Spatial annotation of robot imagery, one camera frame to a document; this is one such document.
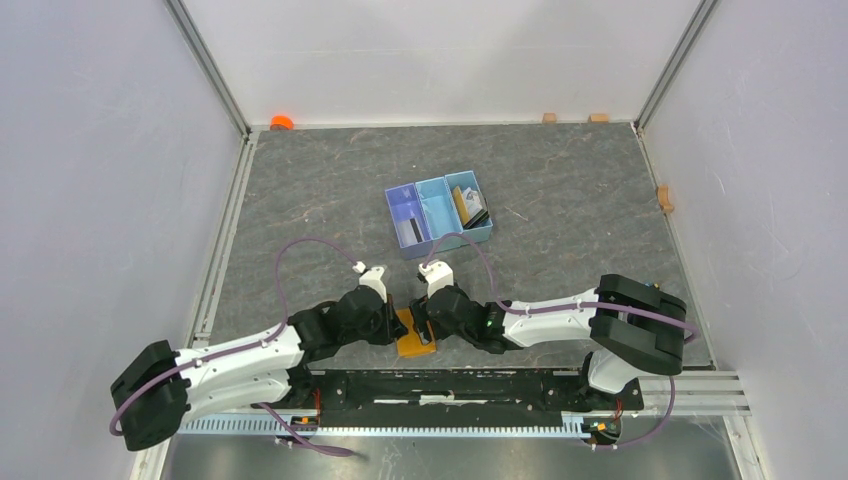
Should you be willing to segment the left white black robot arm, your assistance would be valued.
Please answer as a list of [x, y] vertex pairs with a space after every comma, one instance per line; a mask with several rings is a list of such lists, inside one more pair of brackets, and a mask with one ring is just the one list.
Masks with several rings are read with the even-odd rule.
[[359, 341], [389, 345], [407, 332], [390, 295], [358, 286], [337, 301], [296, 312], [284, 326], [236, 340], [178, 350], [156, 341], [113, 381], [109, 430], [136, 452], [225, 410], [281, 400], [302, 407], [314, 394], [309, 363]]

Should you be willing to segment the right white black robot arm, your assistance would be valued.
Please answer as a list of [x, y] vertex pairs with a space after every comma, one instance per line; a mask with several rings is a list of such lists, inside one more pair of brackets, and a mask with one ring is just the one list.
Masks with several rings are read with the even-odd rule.
[[537, 344], [591, 340], [577, 382], [580, 400], [602, 408], [631, 380], [683, 370], [687, 305], [658, 286], [605, 274], [583, 293], [542, 302], [481, 304], [456, 285], [411, 306], [414, 329], [428, 343], [459, 337], [503, 355]]

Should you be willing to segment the stack of credit cards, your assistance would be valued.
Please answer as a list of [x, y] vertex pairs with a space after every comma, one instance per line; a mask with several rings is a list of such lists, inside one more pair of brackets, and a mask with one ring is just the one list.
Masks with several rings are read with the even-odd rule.
[[451, 194], [460, 223], [465, 230], [480, 227], [490, 219], [487, 203], [478, 190], [456, 186]]

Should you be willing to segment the white black striped card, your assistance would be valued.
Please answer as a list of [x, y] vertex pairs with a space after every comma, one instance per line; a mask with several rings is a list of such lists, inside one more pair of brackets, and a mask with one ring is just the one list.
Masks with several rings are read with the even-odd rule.
[[415, 217], [398, 222], [396, 227], [402, 247], [417, 245], [425, 240], [419, 222]]

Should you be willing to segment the orange leather card holder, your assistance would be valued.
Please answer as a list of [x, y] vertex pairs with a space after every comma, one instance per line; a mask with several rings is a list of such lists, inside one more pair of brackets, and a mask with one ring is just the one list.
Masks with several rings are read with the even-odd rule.
[[396, 350], [400, 358], [417, 358], [434, 354], [437, 345], [434, 341], [425, 343], [422, 336], [416, 330], [414, 318], [410, 308], [398, 309], [396, 311], [401, 324], [407, 328], [407, 333], [396, 340]]

